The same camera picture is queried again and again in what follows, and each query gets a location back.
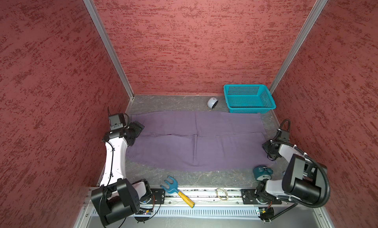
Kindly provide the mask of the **purple trousers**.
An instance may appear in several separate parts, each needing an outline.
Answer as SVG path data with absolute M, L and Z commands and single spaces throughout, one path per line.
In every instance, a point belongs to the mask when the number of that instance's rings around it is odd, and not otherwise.
M 176 171 L 225 171 L 274 164 L 262 145 L 260 114 L 161 111 L 134 115 L 144 125 L 126 156 L 147 166 Z

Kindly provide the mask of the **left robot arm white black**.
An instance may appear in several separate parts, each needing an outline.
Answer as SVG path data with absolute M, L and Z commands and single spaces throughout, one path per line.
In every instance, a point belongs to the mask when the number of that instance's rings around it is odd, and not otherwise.
M 91 201 L 103 227 L 126 219 L 140 211 L 140 204 L 151 199 L 146 179 L 130 183 L 126 178 L 126 151 L 135 143 L 144 126 L 137 121 L 105 134 L 106 162 L 99 188 L 91 193 Z

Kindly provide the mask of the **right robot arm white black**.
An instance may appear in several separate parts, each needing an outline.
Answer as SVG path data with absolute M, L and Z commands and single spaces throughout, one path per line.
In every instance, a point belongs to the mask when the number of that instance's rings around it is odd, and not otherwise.
M 281 180 L 271 179 L 273 171 L 268 167 L 254 169 L 255 179 L 259 181 L 255 197 L 260 204 L 281 200 L 310 208 L 326 205 L 331 189 L 325 165 L 296 145 L 282 140 L 271 139 L 262 147 L 268 159 L 274 161 L 282 157 L 287 160 L 288 166 Z

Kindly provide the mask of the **teal plastic basket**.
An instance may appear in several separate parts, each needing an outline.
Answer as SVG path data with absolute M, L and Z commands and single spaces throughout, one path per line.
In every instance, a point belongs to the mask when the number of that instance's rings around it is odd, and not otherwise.
M 230 113 L 265 114 L 276 108 L 275 101 L 265 85 L 227 84 L 223 86 Z

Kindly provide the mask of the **white round mug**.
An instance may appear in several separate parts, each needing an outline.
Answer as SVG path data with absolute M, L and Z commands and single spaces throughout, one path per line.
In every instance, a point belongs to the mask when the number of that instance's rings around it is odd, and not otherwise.
M 215 98 L 215 97 L 211 97 L 211 98 L 208 100 L 208 102 L 207 102 L 207 108 L 208 108 L 209 110 L 213 110 L 213 109 L 216 107 L 216 105 L 218 104 L 218 102 L 219 102 L 219 100 L 218 100 L 217 98 Z

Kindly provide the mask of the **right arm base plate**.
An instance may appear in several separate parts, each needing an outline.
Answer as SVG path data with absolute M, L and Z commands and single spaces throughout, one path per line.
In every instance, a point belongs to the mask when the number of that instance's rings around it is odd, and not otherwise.
M 243 200 L 243 204 L 261 204 L 261 205 L 278 205 L 282 204 L 282 202 L 274 197 L 266 193 L 265 191 L 256 192 L 256 189 L 241 189 L 241 198 Z

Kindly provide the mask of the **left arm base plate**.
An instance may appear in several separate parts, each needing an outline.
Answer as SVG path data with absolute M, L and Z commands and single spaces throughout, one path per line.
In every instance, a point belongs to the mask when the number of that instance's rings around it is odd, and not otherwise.
M 164 204 L 165 190 L 162 188 L 152 188 L 147 194 L 146 204 Z

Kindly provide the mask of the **aluminium frame rail front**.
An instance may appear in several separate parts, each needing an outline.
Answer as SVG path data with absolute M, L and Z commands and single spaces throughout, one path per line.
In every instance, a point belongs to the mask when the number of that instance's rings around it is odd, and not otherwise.
M 284 208 L 289 207 L 293 204 L 294 196 L 276 196 L 282 204 L 278 205 L 261 205 L 261 204 L 243 204 L 241 198 L 241 189 L 240 187 L 222 187 L 227 190 L 229 195 L 228 201 L 221 201 L 217 198 L 215 190 L 218 187 L 179 187 L 179 190 L 188 196 L 194 203 L 195 207 L 278 207 Z M 159 206 L 168 206 L 168 207 L 189 207 L 177 193 L 168 194 L 165 192 L 165 202 L 164 204 L 146 204 L 146 198 L 141 202 L 142 208 L 152 208 Z

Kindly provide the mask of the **left aluminium corner post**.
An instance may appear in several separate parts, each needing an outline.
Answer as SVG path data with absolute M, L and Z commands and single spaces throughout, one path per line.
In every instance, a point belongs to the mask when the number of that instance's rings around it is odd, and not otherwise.
M 105 46 L 105 49 L 113 63 L 113 66 L 115 67 L 119 77 L 120 77 L 120 80 L 126 90 L 126 92 L 128 93 L 128 96 L 130 98 L 131 101 L 134 100 L 134 92 L 132 90 L 132 87 L 130 85 L 130 82 L 125 74 L 125 71 L 122 67 L 122 64 L 116 54 L 116 51 L 111 43 L 111 40 L 106 32 L 106 29 L 103 25 L 103 22 L 101 21 L 101 18 L 98 14 L 98 11 L 95 7 L 95 4 L 94 4 L 94 1 L 93 0 L 83 0 L 84 4 L 85 4 L 85 7 L 96 27 L 96 30 Z

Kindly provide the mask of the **aluminium corner post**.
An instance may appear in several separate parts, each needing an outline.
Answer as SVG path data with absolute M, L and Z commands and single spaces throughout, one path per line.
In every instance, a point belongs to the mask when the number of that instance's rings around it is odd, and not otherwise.
M 317 21 L 318 17 L 320 16 L 322 10 L 324 9 L 325 5 L 327 4 L 328 0 L 316 0 L 314 3 L 309 15 L 307 16 L 301 30 L 299 31 L 291 49 L 289 50 L 286 58 L 284 59 L 280 69 L 276 77 L 274 78 L 273 82 L 269 87 L 269 91 L 271 94 L 274 93 L 276 88 L 278 87 L 281 79 L 285 75 L 286 71 L 288 70 L 289 66 L 291 65 L 293 59 L 295 58 L 296 54 L 298 53 L 299 49 L 301 48 L 303 42 L 307 38 L 308 34 L 310 33 L 312 27 L 314 26 L 315 22 Z
M 105 46 L 105 49 L 113 63 L 113 66 L 115 67 L 119 77 L 120 77 L 120 80 L 126 90 L 126 92 L 128 93 L 128 96 L 130 98 L 131 101 L 134 100 L 134 92 L 132 90 L 132 87 L 130 85 L 130 82 L 125 74 L 125 71 L 122 67 L 122 64 L 116 54 L 116 51 L 111 43 L 111 40 L 106 32 L 106 29 L 103 25 L 103 22 L 101 21 L 101 18 L 98 14 L 98 11 L 95 7 L 95 4 L 94 4 L 94 1 L 93 0 L 83 0 L 84 4 L 85 4 L 85 7 L 96 27 L 96 30 Z

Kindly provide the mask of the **right aluminium corner post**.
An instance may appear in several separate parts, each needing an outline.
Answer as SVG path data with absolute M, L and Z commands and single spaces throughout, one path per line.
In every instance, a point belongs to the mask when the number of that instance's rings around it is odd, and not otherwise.
M 301 30 L 299 31 L 291 49 L 289 50 L 286 58 L 284 59 L 280 69 L 276 77 L 274 78 L 273 82 L 269 87 L 269 91 L 271 94 L 274 93 L 276 88 L 278 87 L 281 79 L 285 75 L 286 71 L 288 70 L 289 66 L 291 65 L 293 59 L 295 58 L 296 54 L 298 53 L 299 49 L 301 48 L 303 42 L 307 38 L 308 34 L 310 33 L 312 27 L 314 26 L 315 22 L 317 21 L 318 17 L 320 16 L 322 10 L 324 9 L 325 5 L 327 4 L 328 0 L 316 0 L 314 3 L 309 15 L 307 16 Z

